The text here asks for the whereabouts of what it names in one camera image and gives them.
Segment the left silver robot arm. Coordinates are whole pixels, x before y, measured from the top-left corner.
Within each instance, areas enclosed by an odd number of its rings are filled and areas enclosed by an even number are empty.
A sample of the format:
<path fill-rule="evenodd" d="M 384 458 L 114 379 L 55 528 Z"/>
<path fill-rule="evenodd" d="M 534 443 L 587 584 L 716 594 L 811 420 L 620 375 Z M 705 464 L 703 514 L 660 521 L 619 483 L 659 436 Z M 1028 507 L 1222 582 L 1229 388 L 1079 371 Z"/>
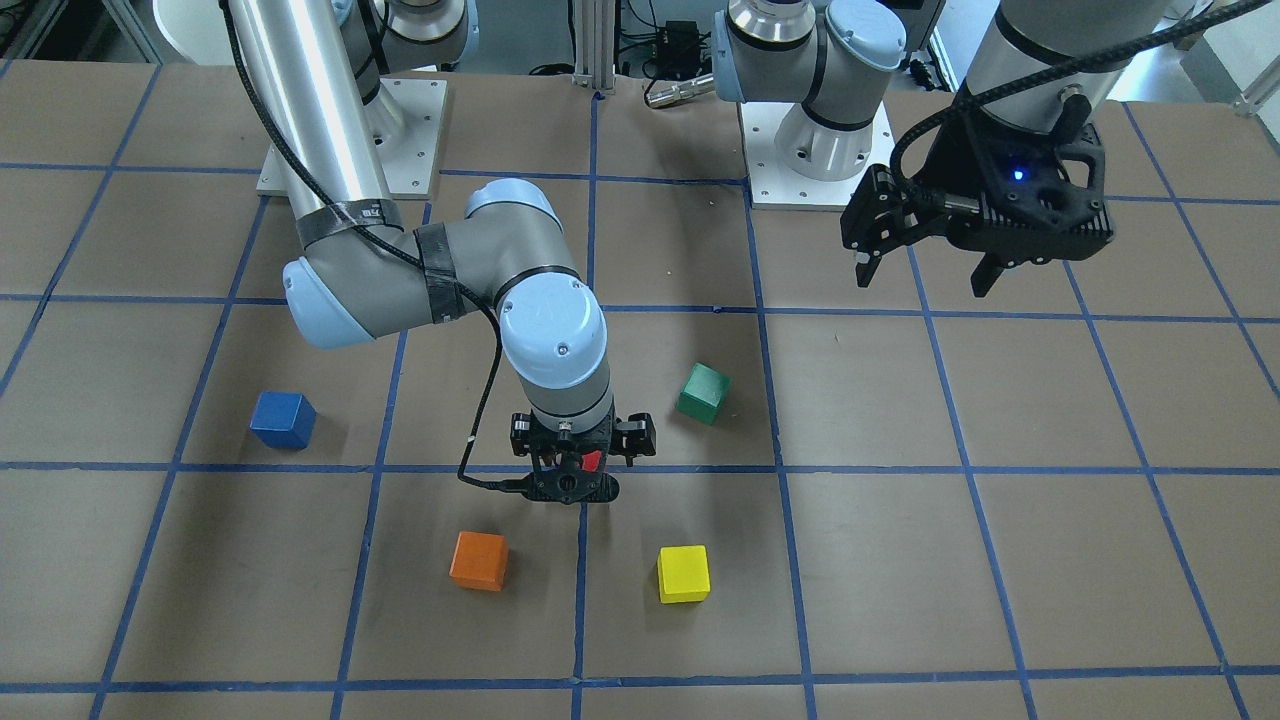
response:
<path fill-rule="evenodd" d="M 1097 108 L 1153 28 L 1152 1 L 1001 1 L 952 101 L 870 158 L 908 55 L 878 1 L 731 1 L 714 19 L 717 95 L 788 106 L 774 147 L 814 181 L 859 179 L 840 218 L 867 287 L 890 252 L 941 236 L 977 252 L 972 292 L 1010 268 L 1080 261 L 1115 236 Z"/>

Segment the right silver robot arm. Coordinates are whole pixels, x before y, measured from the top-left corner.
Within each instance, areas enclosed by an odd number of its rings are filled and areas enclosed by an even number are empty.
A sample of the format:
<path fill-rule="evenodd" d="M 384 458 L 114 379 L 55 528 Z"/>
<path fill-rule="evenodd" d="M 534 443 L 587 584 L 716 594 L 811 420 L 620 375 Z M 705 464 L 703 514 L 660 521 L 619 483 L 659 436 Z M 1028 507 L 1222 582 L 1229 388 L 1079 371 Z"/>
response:
<path fill-rule="evenodd" d="M 618 420 L 608 329 L 547 196 L 525 179 L 476 191 L 458 222 L 407 229 L 390 196 L 329 1 L 223 1 L 241 83 L 291 169 L 302 245 L 282 282 L 303 337 L 366 343 L 484 313 L 547 430 L 534 456 L 653 455 L 652 420 Z"/>

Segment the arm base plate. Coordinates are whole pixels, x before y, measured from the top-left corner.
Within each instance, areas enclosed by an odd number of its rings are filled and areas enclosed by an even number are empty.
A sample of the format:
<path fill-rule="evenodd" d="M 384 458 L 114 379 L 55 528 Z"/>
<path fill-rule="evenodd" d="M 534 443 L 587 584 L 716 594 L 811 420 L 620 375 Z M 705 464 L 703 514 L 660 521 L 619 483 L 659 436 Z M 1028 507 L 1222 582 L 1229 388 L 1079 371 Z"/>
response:
<path fill-rule="evenodd" d="M 883 104 L 855 131 L 824 127 L 797 102 L 745 102 L 739 115 L 758 208 L 841 211 L 870 165 L 886 165 L 893 149 Z"/>
<path fill-rule="evenodd" d="M 364 108 L 374 165 L 381 169 L 389 197 L 433 199 L 448 99 L 449 85 L 444 79 L 384 78 L 380 92 Z M 355 123 L 347 120 L 332 133 L 333 150 L 300 149 L 297 155 L 319 181 L 334 181 L 343 170 L 349 184 L 361 183 L 370 190 L 372 165 L 352 163 L 349 149 L 357 142 L 352 135 L 342 132 L 353 127 Z"/>

